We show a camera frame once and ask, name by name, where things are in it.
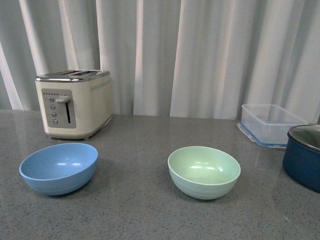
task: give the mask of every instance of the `glass lid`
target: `glass lid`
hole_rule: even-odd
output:
[[[320,152],[320,125],[294,126],[288,134],[300,144]]]

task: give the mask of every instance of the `toaster control panel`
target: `toaster control panel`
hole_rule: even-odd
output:
[[[75,106],[70,89],[42,89],[45,115],[50,128],[75,129]]]

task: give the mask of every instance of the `toaster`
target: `toaster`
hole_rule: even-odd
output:
[[[35,86],[45,133],[88,139],[112,118],[109,71],[67,70],[37,76]]]

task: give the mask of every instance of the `curtain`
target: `curtain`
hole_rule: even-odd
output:
[[[0,109],[39,110],[35,78],[110,71],[115,114],[320,115],[318,0],[0,0]]]

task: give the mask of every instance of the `green bowl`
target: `green bowl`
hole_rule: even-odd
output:
[[[241,173],[237,160],[229,154],[205,146],[180,148],[168,158],[174,184],[185,194],[203,200],[227,194]]]

